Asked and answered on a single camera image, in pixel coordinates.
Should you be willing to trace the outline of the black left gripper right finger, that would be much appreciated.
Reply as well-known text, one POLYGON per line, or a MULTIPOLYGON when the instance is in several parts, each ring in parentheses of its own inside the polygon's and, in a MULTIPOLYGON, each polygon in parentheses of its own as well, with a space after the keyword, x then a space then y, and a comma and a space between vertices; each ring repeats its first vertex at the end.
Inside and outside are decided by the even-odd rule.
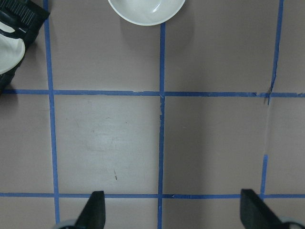
POLYGON ((240 220, 245 229, 288 228, 252 189, 241 190, 240 220))

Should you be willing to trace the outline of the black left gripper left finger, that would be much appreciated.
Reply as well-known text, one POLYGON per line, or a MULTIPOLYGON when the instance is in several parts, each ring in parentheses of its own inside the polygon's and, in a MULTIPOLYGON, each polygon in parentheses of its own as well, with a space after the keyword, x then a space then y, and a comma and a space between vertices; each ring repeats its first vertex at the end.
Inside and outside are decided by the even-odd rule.
POLYGON ((105 220, 104 191, 94 191, 90 195, 74 226, 77 229, 103 229, 105 220))

